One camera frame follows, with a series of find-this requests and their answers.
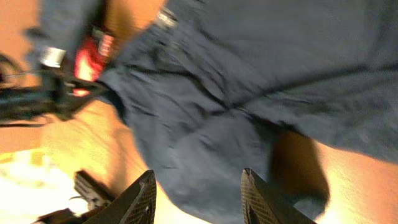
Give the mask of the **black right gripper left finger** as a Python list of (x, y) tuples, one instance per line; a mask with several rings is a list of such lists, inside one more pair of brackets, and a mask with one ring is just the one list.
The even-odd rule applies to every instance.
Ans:
[(154, 224), (157, 184), (145, 171), (118, 198), (83, 224)]

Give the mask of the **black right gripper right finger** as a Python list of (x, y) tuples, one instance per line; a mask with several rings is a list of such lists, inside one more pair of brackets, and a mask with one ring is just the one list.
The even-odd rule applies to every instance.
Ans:
[(245, 224), (315, 223), (289, 205), (250, 168), (245, 168), (241, 175), (241, 202)]

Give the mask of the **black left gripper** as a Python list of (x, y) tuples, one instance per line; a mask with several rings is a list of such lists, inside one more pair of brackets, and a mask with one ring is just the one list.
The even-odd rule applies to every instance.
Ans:
[(107, 91), (98, 83), (82, 80), (71, 73), (59, 75), (51, 70), (39, 70), (41, 86), (3, 88), (1, 90), (1, 126), (15, 126), (16, 121), (28, 121), (53, 114), (62, 121)]

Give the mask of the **navy blue shorts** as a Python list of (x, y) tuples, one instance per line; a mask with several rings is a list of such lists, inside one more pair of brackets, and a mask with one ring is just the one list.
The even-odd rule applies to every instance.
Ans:
[(118, 196), (157, 180), (157, 223), (242, 223), (250, 168), (330, 223), (397, 222), (397, 2), (42, 1), (24, 31), (72, 68), (115, 36), (107, 91), (45, 129), (67, 173)]

